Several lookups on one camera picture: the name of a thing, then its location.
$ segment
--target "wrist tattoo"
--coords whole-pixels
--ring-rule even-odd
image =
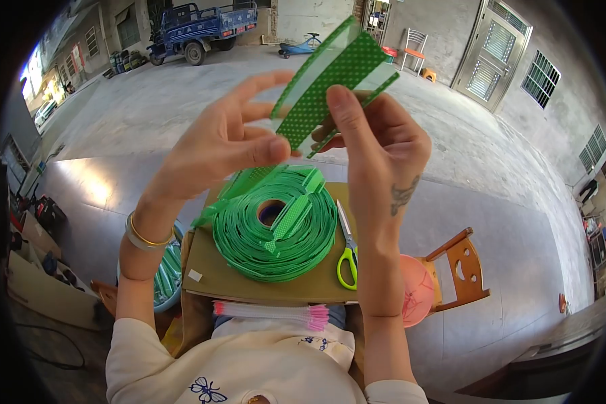
[[[393,184],[390,193],[393,197],[393,203],[390,204],[390,215],[395,216],[399,211],[399,208],[406,205],[409,200],[411,200],[411,195],[415,191],[417,184],[420,182],[420,175],[415,176],[413,178],[413,182],[411,186],[406,188],[405,190],[398,190],[395,188],[395,184]]]

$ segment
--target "woman's left hand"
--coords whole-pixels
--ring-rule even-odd
[[[149,184],[155,197],[186,201],[241,169],[271,166],[290,157],[290,143],[274,132],[245,124],[269,117],[273,103],[250,102],[288,83],[294,72],[251,76],[210,104],[166,156]]]

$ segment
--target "sleeve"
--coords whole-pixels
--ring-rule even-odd
[[[106,399],[109,403],[140,403],[153,397],[154,391],[162,388],[155,385],[160,382],[157,377],[136,382],[161,373],[174,361],[148,324],[130,318],[116,320],[105,362]],[[127,388],[132,384],[136,385],[134,389]]]
[[[364,390],[368,404],[428,404],[424,390],[404,380],[380,380]]]

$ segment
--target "blue tricycle truck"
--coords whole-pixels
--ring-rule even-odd
[[[222,12],[223,8],[239,8]],[[159,66],[167,56],[184,55],[193,66],[204,62],[211,48],[228,51],[236,37],[256,28],[257,5],[254,1],[199,10],[195,3],[169,7],[162,14],[161,27],[153,27],[150,62]]]

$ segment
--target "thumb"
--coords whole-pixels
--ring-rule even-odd
[[[368,150],[379,147],[355,94],[342,85],[333,85],[326,93],[326,101],[349,158],[365,157]]]
[[[234,171],[250,167],[272,166],[290,157],[290,143],[282,136],[264,136],[255,140],[231,141],[229,162]]]

